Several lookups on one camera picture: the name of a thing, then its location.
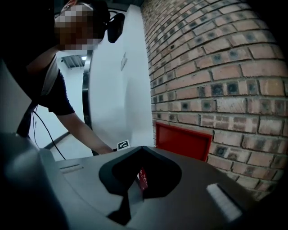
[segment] brick wall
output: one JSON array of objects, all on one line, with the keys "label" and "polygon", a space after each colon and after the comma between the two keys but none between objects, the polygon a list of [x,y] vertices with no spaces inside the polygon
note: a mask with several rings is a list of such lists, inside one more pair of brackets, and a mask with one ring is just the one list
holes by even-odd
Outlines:
[{"label": "brick wall", "polygon": [[153,120],[211,133],[207,162],[256,199],[287,162],[288,69],[240,0],[146,0]]}]

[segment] floor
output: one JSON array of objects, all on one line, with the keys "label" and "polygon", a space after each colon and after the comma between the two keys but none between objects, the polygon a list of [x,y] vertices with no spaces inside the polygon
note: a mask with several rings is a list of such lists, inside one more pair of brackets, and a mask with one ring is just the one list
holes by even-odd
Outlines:
[{"label": "floor", "polygon": [[[71,134],[61,140],[57,145],[58,149],[66,159],[75,159],[93,156],[91,149],[83,145]],[[55,161],[63,160],[55,147],[50,149]]]}]

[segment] vent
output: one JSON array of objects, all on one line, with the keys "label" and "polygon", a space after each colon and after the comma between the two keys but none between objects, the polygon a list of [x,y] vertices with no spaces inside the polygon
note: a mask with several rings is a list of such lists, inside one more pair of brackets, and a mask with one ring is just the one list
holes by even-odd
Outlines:
[{"label": "vent", "polygon": [[62,57],[61,61],[65,63],[68,69],[72,69],[75,67],[84,67],[85,61],[81,59],[81,55],[72,55]]}]

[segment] black t-shirt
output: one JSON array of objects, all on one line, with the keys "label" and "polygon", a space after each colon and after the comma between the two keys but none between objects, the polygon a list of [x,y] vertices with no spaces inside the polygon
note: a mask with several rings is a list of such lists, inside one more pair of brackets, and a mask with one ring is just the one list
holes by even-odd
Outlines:
[{"label": "black t-shirt", "polygon": [[67,99],[65,82],[60,71],[58,77],[46,96],[41,96],[43,83],[49,65],[37,75],[29,75],[26,65],[46,50],[54,47],[54,1],[38,0],[5,1],[1,12],[2,26],[1,56],[20,87],[32,100],[17,133],[23,137],[29,134],[31,113],[39,104],[47,107],[56,115],[74,113]]}]

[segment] headset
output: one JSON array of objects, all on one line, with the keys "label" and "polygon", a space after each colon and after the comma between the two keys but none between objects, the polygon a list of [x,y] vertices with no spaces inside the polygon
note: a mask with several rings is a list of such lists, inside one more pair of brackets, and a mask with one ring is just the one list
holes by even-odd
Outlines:
[{"label": "headset", "polygon": [[[123,32],[125,15],[116,11],[109,11],[105,1],[81,0],[77,4],[87,6],[93,11],[93,27],[97,31],[97,37],[104,38],[107,30],[108,41],[115,43]],[[116,15],[110,18],[110,12]]]}]

